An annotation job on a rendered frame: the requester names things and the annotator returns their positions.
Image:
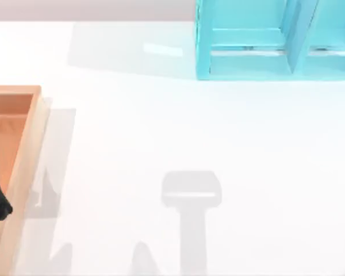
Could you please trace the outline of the light blue rack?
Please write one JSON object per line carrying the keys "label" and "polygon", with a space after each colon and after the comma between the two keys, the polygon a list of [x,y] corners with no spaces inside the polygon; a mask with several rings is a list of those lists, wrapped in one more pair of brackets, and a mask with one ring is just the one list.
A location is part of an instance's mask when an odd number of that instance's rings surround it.
{"label": "light blue rack", "polygon": [[345,0],[195,0],[195,73],[345,81]]}

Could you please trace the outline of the shallow salmon-coloured box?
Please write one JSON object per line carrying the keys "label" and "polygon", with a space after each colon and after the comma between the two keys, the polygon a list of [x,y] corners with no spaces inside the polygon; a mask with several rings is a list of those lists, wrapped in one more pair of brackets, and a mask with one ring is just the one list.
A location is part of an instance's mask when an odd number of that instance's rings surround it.
{"label": "shallow salmon-coloured box", "polygon": [[0,221],[0,276],[11,276],[49,104],[39,85],[0,85],[0,187],[13,207]]}

